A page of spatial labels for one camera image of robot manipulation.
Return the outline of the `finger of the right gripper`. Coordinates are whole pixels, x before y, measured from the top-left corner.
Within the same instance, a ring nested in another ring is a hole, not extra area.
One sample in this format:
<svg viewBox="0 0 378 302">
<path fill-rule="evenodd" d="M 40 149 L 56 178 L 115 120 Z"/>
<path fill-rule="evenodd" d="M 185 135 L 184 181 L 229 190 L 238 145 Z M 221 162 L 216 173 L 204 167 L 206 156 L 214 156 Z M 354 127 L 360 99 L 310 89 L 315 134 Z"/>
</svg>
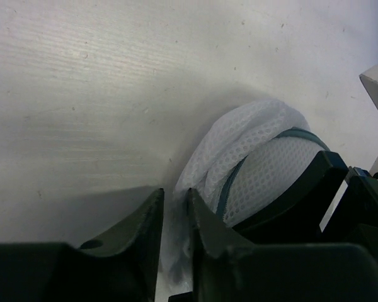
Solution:
<svg viewBox="0 0 378 302">
<path fill-rule="evenodd" d="M 320 151 L 288 190 L 233 230 L 256 244 L 316 242 L 319 224 L 347 174 L 337 153 Z"/>
<path fill-rule="evenodd" d="M 378 228 L 378 172 L 349 168 L 346 191 L 322 231 L 325 242 L 340 242 L 359 225 Z"/>
</svg>

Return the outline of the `white mesh laundry bag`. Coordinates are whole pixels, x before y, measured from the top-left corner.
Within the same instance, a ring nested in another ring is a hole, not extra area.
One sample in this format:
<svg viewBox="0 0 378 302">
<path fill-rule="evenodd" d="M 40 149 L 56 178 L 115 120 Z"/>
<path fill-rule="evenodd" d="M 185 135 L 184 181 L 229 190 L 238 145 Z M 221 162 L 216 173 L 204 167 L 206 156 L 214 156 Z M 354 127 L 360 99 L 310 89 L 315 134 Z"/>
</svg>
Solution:
<svg viewBox="0 0 378 302">
<path fill-rule="evenodd" d="M 170 291 L 192 289 L 189 189 L 196 189 L 211 212 L 233 227 L 275 201 L 326 149 L 305 117 L 279 100 L 253 101 L 221 116 L 165 204 L 161 267 Z"/>
</svg>

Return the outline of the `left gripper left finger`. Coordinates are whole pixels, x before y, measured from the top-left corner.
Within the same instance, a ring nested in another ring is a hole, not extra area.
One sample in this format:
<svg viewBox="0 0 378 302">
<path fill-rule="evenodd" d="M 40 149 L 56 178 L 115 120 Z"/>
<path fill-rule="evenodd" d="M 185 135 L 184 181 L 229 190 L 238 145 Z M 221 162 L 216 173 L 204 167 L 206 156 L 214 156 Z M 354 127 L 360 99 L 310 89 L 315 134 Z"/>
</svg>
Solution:
<svg viewBox="0 0 378 302">
<path fill-rule="evenodd" d="M 154 301 L 163 213 L 159 188 L 79 248 L 0 243 L 0 301 Z"/>
</svg>

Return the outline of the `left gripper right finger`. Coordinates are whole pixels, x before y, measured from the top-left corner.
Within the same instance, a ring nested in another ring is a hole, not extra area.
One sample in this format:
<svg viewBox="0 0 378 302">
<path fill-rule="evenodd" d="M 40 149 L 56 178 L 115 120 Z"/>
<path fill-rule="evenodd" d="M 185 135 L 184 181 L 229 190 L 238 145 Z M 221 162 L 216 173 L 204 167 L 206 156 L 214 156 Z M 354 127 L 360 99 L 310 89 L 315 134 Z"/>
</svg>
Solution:
<svg viewBox="0 0 378 302">
<path fill-rule="evenodd" d="M 257 245 L 186 195 L 194 301 L 378 301 L 378 265 L 354 244 Z"/>
</svg>

